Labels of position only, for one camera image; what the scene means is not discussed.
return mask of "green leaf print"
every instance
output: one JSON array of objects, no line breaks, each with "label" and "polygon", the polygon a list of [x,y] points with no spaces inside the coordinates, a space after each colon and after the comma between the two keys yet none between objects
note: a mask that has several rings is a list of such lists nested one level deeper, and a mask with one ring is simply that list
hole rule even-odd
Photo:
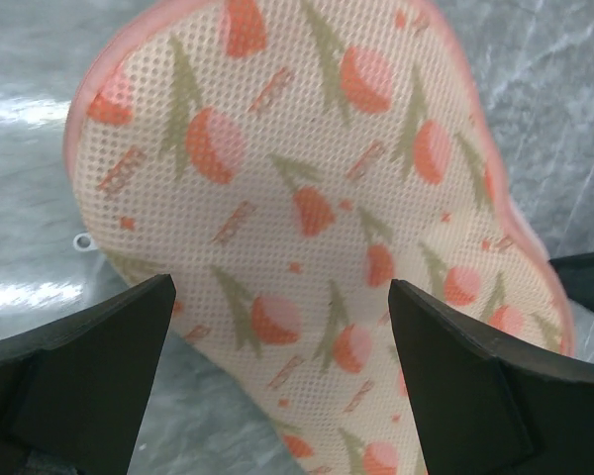
[{"label": "green leaf print", "polygon": [[504,285],[504,273],[498,272],[495,279],[495,286],[488,298],[482,313],[479,316],[479,321],[488,324],[495,311],[506,304],[506,287]]},{"label": "green leaf print", "polygon": [[539,314],[531,314],[544,337],[545,349],[555,353],[561,352],[561,330]]},{"label": "green leaf print", "polygon": [[189,103],[194,102],[197,109],[202,108],[202,96],[196,76],[182,43],[176,35],[169,37],[174,59],[173,80],[169,92],[169,118],[160,143],[159,157],[174,151],[176,160],[176,180],[180,180],[189,155],[185,148],[185,137],[189,127]]},{"label": "green leaf print", "polygon": [[231,310],[236,330],[236,349],[242,349],[248,343],[255,356],[261,358],[261,342],[250,325],[249,305],[243,304],[243,301],[248,304],[252,302],[253,294],[220,267],[212,265],[211,271],[222,287]]},{"label": "green leaf print", "polygon": [[299,188],[295,182],[295,178],[301,178],[315,183],[321,182],[319,170],[310,163],[278,155],[277,153],[270,153],[268,157],[286,187],[293,193]]},{"label": "green leaf print", "polygon": [[279,421],[277,419],[270,418],[270,423],[275,427],[280,433],[292,433],[294,435],[300,435],[301,429],[293,426],[291,424],[285,423],[283,421]]},{"label": "green leaf print", "polygon": [[416,467],[413,475],[425,475],[427,468],[425,466],[425,457],[423,457],[423,449],[418,449],[418,456],[416,457]]},{"label": "green leaf print", "polygon": [[337,282],[334,280],[329,281],[330,286],[330,304],[328,321],[326,322],[326,329],[324,336],[320,341],[313,359],[317,359],[323,356],[321,372],[325,373],[330,368],[333,362],[333,346],[335,339],[339,335],[340,327],[347,327],[349,325],[349,317],[347,316],[346,303],[344,297],[339,290]]},{"label": "green leaf print", "polygon": [[160,266],[154,262],[127,257],[114,250],[101,250],[106,254],[110,263],[126,278],[130,285],[138,285],[162,271]]},{"label": "green leaf print", "polygon": [[308,0],[301,0],[301,6],[306,14],[306,20],[315,39],[317,53],[319,54],[319,65],[323,74],[324,111],[328,112],[333,103],[336,103],[344,124],[349,126],[349,102],[341,88],[341,71],[339,67],[341,56],[346,51],[346,47]]},{"label": "green leaf print", "polygon": [[423,92],[420,71],[418,65],[414,64],[412,67],[412,96],[403,121],[403,128],[391,157],[391,161],[403,157],[403,166],[401,168],[403,181],[407,180],[414,166],[414,140],[418,134],[420,123],[427,118],[428,114],[429,108]]},{"label": "green leaf print", "polygon": [[398,357],[398,350],[396,349],[395,344],[390,344],[387,349],[389,350],[389,354],[394,361],[400,364],[400,358]]},{"label": "green leaf print", "polygon": [[489,210],[493,209],[491,197],[488,195],[486,186],[484,185],[484,160],[473,145],[460,132],[455,134],[455,139],[459,143],[466,166],[471,175],[471,184],[473,186],[473,194],[475,196],[475,205],[478,210],[486,207]]},{"label": "green leaf print", "polygon": [[385,239],[388,244],[392,243],[394,232],[382,221],[378,220],[365,208],[358,207],[358,215],[360,216],[360,226],[365,234],[365,240],[368,244],[374,243],[375,236]]},{"label": "green leaf print", "polygon": [[347,458],[349,461],[349,475],[366,475],[365,469],[363,468],[362,457],[362,452],[366,448],[365,442],[356,435],[353,435],[340,427],[339,433],[346,445]]},{"label": "green leaf print", "polygon": [[429,272],[429,279],[432,285],[432,295],[441,302],[445,301],[445,278],[448,269],[446,264],[438,255],[429,248],[428,245],[421,242],[419,244],[421,253],[425,258],[425,264]]}]

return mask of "peach print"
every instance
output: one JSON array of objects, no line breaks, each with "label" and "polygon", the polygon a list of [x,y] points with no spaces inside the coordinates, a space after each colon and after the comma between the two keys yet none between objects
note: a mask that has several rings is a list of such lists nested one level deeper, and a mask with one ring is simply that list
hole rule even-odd
[{"label": "peach print", "polygon": [[[214,107],[203,106],[202,92],[189,57],[176,35],[169,39],[173,54],[169,118],[159,155],[172,153],[179,180],[188,163],[208,180],[226,185],[236,176],[245,156],[240,127]],[[198,111],[190,120],[190,105]]]},{"label": "peach print", "polygon": [[309,163],[272,153],[270,159],[286,187],[292,192],[297,221],[305,238],[313,238],[335,222],[328,200],[314,186],[299,186],[297,178],[321,182],[319,170]]},{"label": "peach print", "polygon": [[254,0],[227,0],[220,31],[227,56],[246,57],[266,48],[264,19]]},{"label": "peach print", "polygon": [[518,336],[524,327],[524,315],[515,307],[503,305],[495,311],[488,324],[504,333]]},{"label": "peach print", "polygon": [[365,449],[363,468],[367,475],[396,475],[398,453],[389,442],[373,442]]},{"label": "peach print", "polygon": [[289,300],[274,295],[260,295],[253,300],[250,325],[267,344],[294,343],[299,339],[299,310]]},{"label": "peach print", "polygon": [[220,267],[212,266],[211,270],[232,313],[236,349],[242,349],[248,343],[255,355],[261,357],[262,343],[283,345],[299,340],[301,316],[295,304],[276,295],[254,297],[243,284]]},{"label": "peach print", "polygon": [[364,208],[358,208],[358,215],[368,245],[365,260],[365,281],[369,287],[380,287],[388,284],[394,278],[394,259],[387,246],[376,240],[380,238],[391,244],[394,233],[389,226]]},{"label": "peach print", "polygon": [[336,103],[346,125],[350,120],[348,104],[367,114],[388,111],[393,87],[389,62],[375,50],[361,46],[345,47],[308,0],[301,0],[301,5],[319,56],[324,111],[329,111]]},{"label": "peach print", "polygon": [[398,452],[386,441],[365,443],[344,428],[339,433],[346,445],[351,475],[396,475]]},{"label": "peach print", "polygon": [[331,280],[329,287],[328,323],[314,359],[322,358],[321,370],[324,373],[334,361],[343,371],[356,374],[363,369],[371,353],[371,336],[363,327],[350,324],[346,303],[337,283]]},{"label": "peach print", "polygon": [[378,114],[392,102],[392,73],[378,52],[349,47],[341,62],[341,88],[359,111]]},{"label": "peach print", "polygon": [[335,340],[333,356],[339,368],[360,373],[372,350],[369,332],[356,324],[345,327]]},{"label": "peach print", "polygon": [[287,424],[277,419],[271,419],[275,430],[281,435],[281,438],[288,448],[288,451],[295,458],[310,458],[315,455],[315,451],[306,440],[302,438],[300,428],[292,424]]},{"label": "peach print", "polygon": [[449,304],[464,306],[475,302],[481,281],[472,267],[460,265],[448,270],[445,279],[445,300]]},{"label": "peach print", "polygon": [[295,458],[309,458],[315,454],[313,448],[297,435],[283,435],[282,439],[290,454]]},{"label": "peach print", "polygon": [[196,170],[214,183],[229,184],[244,159],[240,128],[213,107],[202,109],[187,130],[187,153]]},{"label": "peach print", "polygon": [[407,17],[405,16],[405,13],[402,10],[396,11],[394,24],[396,25],[396,29],[398,30],[404,29],[405,25],[407,25]]},{"label": "peach print", "polygon": [[403,180],[408,178],[413,167],[425,183],[439,185],[445,179],[451,158],[450,139],[446,129],[429,117],[417,65],[412,67],[411,77],[412,94],[392,161],[403,158]]},{"label": "peach print", "polygon": [[495,327],[512,336],[519,336],[524,327],[525,318],[522,312],[506,302],[504,273],[498,272],[491,295],[480,315],[480,322]]},{"label": "peach print", "polygon": [[470,305],[477,300],[482,284],[475,269],[465,265],[449,268],[426,244],[421,242],[420,248],[427,264],[434,297],[457,307]]},{"label": "peach print", "polygon": [[118,68],[95,96],[86,114],[96,122],[124,126],[132,121],[132,102],[130,80],[123,69]]},{"label": "peach print", "polygon": [[451,156],[450,140],[443,126],[426,121],[414,140],[414,165],[418,174],[432,185],[442,183]]}]

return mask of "peach illustration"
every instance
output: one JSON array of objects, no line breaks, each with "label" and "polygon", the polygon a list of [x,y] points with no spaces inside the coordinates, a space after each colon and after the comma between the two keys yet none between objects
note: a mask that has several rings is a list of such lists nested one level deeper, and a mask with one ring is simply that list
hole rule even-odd
[{"label": "peach illustration", "polygon": [[230,183],[244,159],[245,139],[240,128],[212,107],[193,118],[185,144],[191,163],[214,183]]},{"label": "peach illustration", "polygon": [[418,174],[432,185],[445,178],[451,157],[451,145],[445,128],[436,121],[426,121],[414,139],[414,165]]},{"label": "peach illustration", "polygon": [[403,374],[402,370],[400,373],[398,373],[398,387],[400,389],[400,395],[403,398],[406,398],[407,397],[407,384],[405,383],[405,375]]},{"label": "peach illustration", "polygon": [[228,56],[246,57],[266,48],[264,19],[254,0],[227,0],[220,31]]},{"label": "peach illustration", "polygon": [[333,357],[337,364],[348,373],[359,373],[372,350],[369,332],[352,324],[346,327],[335,340]]},{"label": "peach illustration", "polygon": [[359,111],[378,114],[392,102],[392,71],[378,52],[349,47],[341,62],[341,87]]},{"label": "peach illustration", "polygon": [[282,438],[288,451],[295,458],[308,458],[315,454],[315,451],[310,445],[295,435],[283,435]]},{"label": "peach illustration", "polygon": [[495,188],[493,185],[493,175],[491,175],[490,167],[488,163],[484,167],[484,186],[486,186],[486,192],[490,197],[491,201],[495,201]]},{"label": "peach illustration", "polygon": [[407,25],[407,17],[405,17],[405,14],[403,13],[402,10],[397,10],[396,11],[396,28],[398,30],[402,30],[403,28],[405,28],[405,25]]},{"label": "peach illustration", "polygon": [[373,442],[365,449],[363,469],[366,475],[396,475],[398,453],[389,442]]},{"label": "peach illustration", "polygon": [[464,306],[475,302],[481,287],[475,269],[458,266],[449,270],[445,279],[445,299],[448,304]]},{"label": "peach illustration", "polygon": [[515,307],[503,305],[489,319],[488,325],[504,333],[517,336],[524,327],[524,315]]},{"label": "peach illustration", "polygon": [[250,325],[267,344],[294,343],[301,334],[297,306],[284,297],[260,295],[253,301]]},{"label": "peach illustration", "polygon": [[117,69],[86,111],[96,122],[124,126],[132,121],[132,87],[123,70]]},{"label": "peach illustration", "polygon": [[367,285],[380,287],[394,278],[394,259],[384,244],[367,249]]},{"label": "peach illustration", "polygon": [[293,203],[305,237],[314,237],[335,222],[332,207],[315,187],[304,186],[297,190],[293,194]]}]

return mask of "mesh laundry bag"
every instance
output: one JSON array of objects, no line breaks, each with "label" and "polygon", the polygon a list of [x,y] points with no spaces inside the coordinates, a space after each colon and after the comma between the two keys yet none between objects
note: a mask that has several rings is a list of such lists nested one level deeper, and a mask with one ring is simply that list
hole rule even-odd
[{"label": "mesh laundry bag", "polygon": [[163,1],[88,72],[64,152],[110,262],[130,284],[172,274],[172,326],[311,474],[425,473],[392,278],[571,351],[563,292],[427,0]]}]

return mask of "gray marble table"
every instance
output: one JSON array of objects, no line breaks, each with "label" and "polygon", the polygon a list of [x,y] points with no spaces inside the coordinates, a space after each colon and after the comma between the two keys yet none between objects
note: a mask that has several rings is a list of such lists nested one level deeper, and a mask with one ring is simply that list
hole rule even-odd
[{"label": "gray marble table", "polygon": [[[121,292],[61,163],[70,98],[149,0],[0,0],[0,338]],[[594,0],[438,0],[459,34],[515,201],[553,256],[594,250]],[[574,307],[577,356],[594,317]],[[172,335],[131,475],[299,474],[262,414]]]}]

